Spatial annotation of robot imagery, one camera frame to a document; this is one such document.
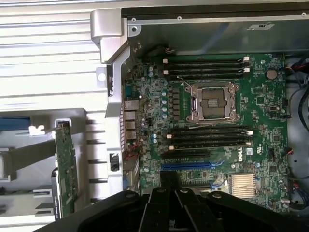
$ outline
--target capacitor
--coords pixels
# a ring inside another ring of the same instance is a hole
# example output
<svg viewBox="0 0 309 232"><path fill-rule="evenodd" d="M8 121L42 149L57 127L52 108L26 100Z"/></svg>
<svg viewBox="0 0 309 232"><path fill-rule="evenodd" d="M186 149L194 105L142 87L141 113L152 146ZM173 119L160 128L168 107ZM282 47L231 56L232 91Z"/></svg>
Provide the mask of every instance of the capacitor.
<svg viewBox="0 0 309 232"><path fill-rule="evenodd" d="M253 164L255 165L256 168L261 167L261 164L259 162L254 162Z"/></svg>
<svg viewBox="0 0 309 232"><path fill-rule="evenodd" d="M267 78L268 80L273 81L273 80L275 80L277 77L278 77L278 72L277 72L276 69L270 68L270 69L268 69L268 70L266 71L266 78Z"/></svg>

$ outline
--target heatsink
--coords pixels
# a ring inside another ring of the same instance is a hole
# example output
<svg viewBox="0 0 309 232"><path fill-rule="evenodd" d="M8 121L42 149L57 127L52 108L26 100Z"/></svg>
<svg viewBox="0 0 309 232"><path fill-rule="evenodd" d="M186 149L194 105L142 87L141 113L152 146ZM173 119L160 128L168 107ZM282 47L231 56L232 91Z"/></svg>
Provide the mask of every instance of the heatsink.
<svg viewBox="0 0 309 232"><path fill-rule="evenodd" d="M242 199L255 197L255 175L252 173L233 174L232 195Z"/></svg>

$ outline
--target blue pcie slot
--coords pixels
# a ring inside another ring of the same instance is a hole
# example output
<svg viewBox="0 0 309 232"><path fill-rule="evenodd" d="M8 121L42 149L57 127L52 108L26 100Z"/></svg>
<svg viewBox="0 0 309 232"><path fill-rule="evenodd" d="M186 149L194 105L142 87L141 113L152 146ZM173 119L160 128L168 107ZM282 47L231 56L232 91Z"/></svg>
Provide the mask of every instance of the blue pcie slot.
<svg viewBox="0 0 309 232"><path fill-rule="evenodd" d="M175 171L175 170L191 170L191 169L211 169L212 163L165 163L162 164L161 169L163 171Z"/></svg>

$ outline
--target dell logo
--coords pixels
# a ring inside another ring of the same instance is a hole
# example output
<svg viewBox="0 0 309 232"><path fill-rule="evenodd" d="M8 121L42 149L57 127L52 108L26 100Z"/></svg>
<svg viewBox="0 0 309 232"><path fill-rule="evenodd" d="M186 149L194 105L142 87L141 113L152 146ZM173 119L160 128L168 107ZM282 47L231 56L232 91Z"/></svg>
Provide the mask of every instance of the dell logo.
<svg viewBox="0 0 309 232"><path fill-rule="evenodd" d="M238 162L242 162L242 147L238 148Z"/></svg>

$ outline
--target green expansion card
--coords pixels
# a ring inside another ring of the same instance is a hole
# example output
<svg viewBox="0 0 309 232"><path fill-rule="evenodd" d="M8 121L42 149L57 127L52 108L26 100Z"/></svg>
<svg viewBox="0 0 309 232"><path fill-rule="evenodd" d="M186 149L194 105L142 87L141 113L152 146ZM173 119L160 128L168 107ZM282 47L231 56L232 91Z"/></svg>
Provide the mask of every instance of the green expansion card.
<svg viewBox="0 0 309 232"><path fill-rule="evenodd" d="M60 205L58 218L74 213L77 200L78 183L76 157L73 149L69 122L58 122L56 129L57 196L56 205Z"/></svg>
<svg viewBox="0 0 309 232"><path fill-rule="evenodd" d="M126 139L139 143L142 193L177 171L201 194L221 190L288 211L284 56L170 56L124 82Z"/></svg>

